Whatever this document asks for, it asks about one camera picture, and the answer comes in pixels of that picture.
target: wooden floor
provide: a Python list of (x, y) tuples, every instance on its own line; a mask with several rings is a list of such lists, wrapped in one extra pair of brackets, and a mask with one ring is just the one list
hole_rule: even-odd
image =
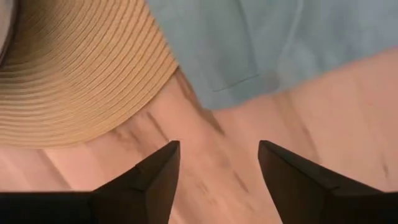
[(0, 149), (0, 190), (95, 189), (171, 139), (182, 164), (170, 223), (280, 223), (260, 139), (381, 190), (398, 190), (398, 50), (237, 108), (202, 109), (181, 73), (123, 125), (65, 149)]

